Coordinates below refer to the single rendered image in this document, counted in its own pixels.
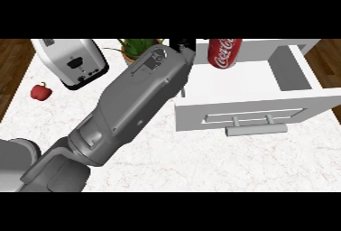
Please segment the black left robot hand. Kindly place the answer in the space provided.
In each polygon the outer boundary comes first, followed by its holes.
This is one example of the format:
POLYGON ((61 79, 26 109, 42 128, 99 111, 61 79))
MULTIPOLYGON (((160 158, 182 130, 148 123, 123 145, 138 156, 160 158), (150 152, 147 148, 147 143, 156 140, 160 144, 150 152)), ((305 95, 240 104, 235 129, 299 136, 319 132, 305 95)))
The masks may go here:
POLYGON ((170 39, 170 47, 184 55, 188 64, 192 65, 197 57, 197 40, 170 39))

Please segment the red soda can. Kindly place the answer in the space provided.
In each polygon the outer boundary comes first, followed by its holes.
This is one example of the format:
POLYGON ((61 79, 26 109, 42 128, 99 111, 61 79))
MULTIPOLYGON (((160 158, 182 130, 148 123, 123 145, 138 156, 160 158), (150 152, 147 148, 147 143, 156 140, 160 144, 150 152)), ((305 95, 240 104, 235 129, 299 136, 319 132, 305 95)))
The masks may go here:
POLYGON ((210 39, 209 63, 218 69, 229 69, 238 60, 243 39, 210 39))

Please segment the white open drawer box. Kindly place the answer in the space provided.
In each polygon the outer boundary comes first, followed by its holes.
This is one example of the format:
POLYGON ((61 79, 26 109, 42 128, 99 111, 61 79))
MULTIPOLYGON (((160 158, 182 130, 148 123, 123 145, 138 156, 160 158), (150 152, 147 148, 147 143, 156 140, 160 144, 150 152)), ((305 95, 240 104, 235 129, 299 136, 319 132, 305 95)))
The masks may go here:
POLYGON ((321 88, 305 55, 319 39, 246 39, 232 68, 207 59, 209 41, 198 39, 195 65, 182 97, 268 93, 321 88))

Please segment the green potted plant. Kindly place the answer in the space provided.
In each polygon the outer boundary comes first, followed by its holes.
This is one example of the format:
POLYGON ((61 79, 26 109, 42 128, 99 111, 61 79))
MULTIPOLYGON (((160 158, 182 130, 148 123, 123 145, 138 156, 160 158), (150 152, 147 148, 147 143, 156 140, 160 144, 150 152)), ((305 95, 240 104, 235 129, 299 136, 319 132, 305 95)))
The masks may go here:
POLYGON ((119 39, 122 49, 119 51, 125 57, 125 61, 130 65, 141 57, 144 52, 157 44, 164 42, 163 39, 119 39))

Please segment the silver and black toaster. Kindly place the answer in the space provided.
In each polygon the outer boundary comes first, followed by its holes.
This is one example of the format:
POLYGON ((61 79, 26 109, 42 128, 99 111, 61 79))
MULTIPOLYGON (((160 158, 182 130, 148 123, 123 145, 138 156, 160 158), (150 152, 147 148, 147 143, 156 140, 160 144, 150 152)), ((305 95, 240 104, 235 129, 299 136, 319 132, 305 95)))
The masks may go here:
POLYGON ((110 70, 92 39, 32 39, 37 56, 70 90, 82 89, 110 70))

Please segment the red bell pepper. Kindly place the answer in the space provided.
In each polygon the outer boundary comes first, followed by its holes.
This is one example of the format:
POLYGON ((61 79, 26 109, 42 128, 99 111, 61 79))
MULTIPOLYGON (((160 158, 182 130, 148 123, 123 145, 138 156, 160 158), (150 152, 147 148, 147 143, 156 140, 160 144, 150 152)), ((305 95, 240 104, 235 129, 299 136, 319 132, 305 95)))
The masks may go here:
POLYGON ((32 98, 45 101, 52 95, 52 89, 48 88, 48 83, 43 82, 40 85, 36 85, 32 89, 32 98))

